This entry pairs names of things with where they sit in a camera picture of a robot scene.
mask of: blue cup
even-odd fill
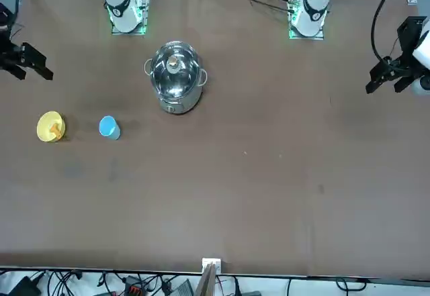
[[[112,116],[105,116],[99,124],[99,132],[102,136],[111,140],[117,140],[121,135],[121,130]]]

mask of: pot lid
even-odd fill
[[[172,41],[162,46],[150,66],[150,79],[166,99],[186,96],[198,82],[200,66],[196,51],[188,44]]]

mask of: stainless steel pot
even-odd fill
[[[186,113],[194,107],[208,80],[208,73],[200,66],[197,52],[180,41],[162,46],[154,58],[145,62],[144,71],[150,76],[161,107],[168,113]]]

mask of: table surface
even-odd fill
[[[316,42],[247,0],[153,0],[145,38],[111,36],[103,0],[24,0],[15,40],[54,80],[0,74],[1,263],[428,277],[430,101],[366,95],[379,1],[333,0]],[[381,54],[414,13],[388,0]],[[142,71],[170,40],[209,75],[185,115]],[[35,132],[49,110],[67,121],[55,144]],[[107,114],[118,141],[98,133]]]

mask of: yellow bowl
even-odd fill
[[[58,138],[54,132],[51,132],[51,128],[54,124],[57,124],[60,138]],[[41,141],[56,142],[57,140],[61,139],[65,134],[66,123],[61,118],[59,113],[57,113],[56,111],[48,111],[39,119],[36,131]]]

